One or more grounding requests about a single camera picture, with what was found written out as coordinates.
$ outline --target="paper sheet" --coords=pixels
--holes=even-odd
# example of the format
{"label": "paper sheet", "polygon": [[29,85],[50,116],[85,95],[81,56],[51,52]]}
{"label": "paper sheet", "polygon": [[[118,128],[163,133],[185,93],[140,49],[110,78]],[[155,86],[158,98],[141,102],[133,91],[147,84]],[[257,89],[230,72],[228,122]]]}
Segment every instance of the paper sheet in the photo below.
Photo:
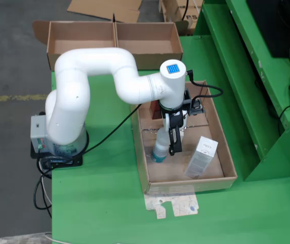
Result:
{"label": "paper sheet", "polygon": [[155,210],[158,219],[165,219],[166,210],[161,205],[164,202],[171,202],[175,217],[198,214],[199,206],[196,194],[163,194],[147,195],[144,194],[147,210]]}

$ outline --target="white product box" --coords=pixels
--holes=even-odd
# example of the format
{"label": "white product box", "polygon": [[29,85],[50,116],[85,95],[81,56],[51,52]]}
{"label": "white product box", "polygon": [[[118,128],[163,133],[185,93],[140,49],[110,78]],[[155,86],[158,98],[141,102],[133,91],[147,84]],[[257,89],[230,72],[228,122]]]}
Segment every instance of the white product box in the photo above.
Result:
{"label": "white product box", "polygon": [[200,137],[197,148],[185,170],[186,176],[201,176],[212,161],[218,142],[204,136]]}

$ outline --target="cardboard box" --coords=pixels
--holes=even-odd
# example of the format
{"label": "cardboard box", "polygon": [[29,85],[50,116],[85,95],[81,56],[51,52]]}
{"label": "cardboard box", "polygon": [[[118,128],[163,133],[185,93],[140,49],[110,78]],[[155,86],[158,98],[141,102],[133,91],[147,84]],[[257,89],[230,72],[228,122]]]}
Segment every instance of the cardboard box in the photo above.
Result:
{"label": "cardboard box", "polygon": [[117,46],[130,51],[139,70],[157,70],[183,50],[174,23],[115,23]]}
{"label": "cardboard box", "polygon": [[59,56],[69,50],[117,46],[113,22],[36,20],[33,30],[36,38],[47,45],[51,70]]}
{"label": "cardboard box", "polygon": [[137,22],[141,0],[72,0],[67,11],[111,19],[116,21]]}
{"label": "cardboard box", "polygon": [[[204,87],[186,82],[191,96],[210,95]],[[162,120],[152,120],[150,103],[143,104],[132,116],[135,151],[142,191],[145,194],[191,193],[220,190],[231,187],[237,173],[231,158],[226,138],[212,98],[202,100],[205,114],[190,116],[184,131],[183,151],[168,155],[163,163],[151,160],[156,140],[156,130],[163,126]],[[185,176],[189,160],[201,136],[218,142],[217,153],[202,176],[192,179]]]}
{"label": "cardboard box", "polygon": [[159,1],[159,10],[163,12],[164,21],[175,22],[180,36],[192,35],[194,33],[203,3],[202,0],[189,0],[186,17],[182,20],[186,9],[186,2],[186,0]]}

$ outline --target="concrete floor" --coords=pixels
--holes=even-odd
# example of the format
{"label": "concrete floor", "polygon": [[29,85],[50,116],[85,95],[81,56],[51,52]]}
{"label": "concrete floor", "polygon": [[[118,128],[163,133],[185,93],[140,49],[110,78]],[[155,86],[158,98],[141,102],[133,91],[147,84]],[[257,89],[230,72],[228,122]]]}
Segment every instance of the concrete floor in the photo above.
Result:
{"label": "concrete floor", "polygon": [[[70,0],[0,0],[0,96],[50,92],[46,47],[35,39],[32,22],[99,20],[67,12],[69,3]],[[139,22],[160,21],[163,17],[158,13],[158,0],[143,0]],[[51,231],[47,212],[33,206],[39,174],[35,160],[30,158],[29,139],[30,117],[44,110],[45,101],[16,101],[13,97],[0,100],[0,237]],[[51,193],[51,183],[46,181]]]}

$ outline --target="gray control box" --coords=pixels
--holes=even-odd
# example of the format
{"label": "gray control box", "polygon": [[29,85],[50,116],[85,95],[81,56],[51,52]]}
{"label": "gray control box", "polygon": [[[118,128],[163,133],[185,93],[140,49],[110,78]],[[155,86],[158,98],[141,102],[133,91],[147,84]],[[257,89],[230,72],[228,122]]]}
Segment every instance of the gray control box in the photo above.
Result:
{"label": "gray control box", "polygon": [[48,153],[45,115],[31,116],[31,142],[36,153]]}

